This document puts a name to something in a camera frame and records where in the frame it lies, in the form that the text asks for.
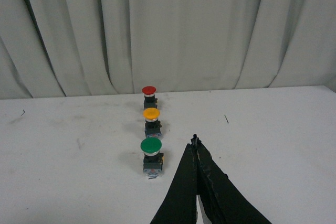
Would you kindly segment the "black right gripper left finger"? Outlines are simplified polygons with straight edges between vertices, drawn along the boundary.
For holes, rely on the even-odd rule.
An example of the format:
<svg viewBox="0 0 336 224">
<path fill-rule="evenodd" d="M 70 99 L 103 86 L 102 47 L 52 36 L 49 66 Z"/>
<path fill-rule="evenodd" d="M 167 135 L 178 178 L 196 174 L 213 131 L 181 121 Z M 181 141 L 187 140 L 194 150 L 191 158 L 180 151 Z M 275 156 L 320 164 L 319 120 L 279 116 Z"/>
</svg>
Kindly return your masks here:
<svg viewBox="0 0 336 224">
<path fill-rule="evenodd" d="M 191 144 L 187 144 L 169 190 L 152 223 L 196 223 L 197 171 Z"/>
</svg>

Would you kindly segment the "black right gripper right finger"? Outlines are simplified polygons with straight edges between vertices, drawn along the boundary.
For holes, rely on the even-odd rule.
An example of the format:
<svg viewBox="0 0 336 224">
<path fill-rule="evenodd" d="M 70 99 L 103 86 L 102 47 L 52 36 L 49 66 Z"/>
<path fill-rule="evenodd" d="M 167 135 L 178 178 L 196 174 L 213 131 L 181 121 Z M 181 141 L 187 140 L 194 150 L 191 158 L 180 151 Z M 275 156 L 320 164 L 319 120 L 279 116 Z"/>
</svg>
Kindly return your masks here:
<svg viewBox="0 0 336 224">
<path fill-rule="evenodd" d="M 197 192 L 211 223 L 270 223 L 218 167 L 196 134 L 192 149 L 197 166 Z"/>
</svg>

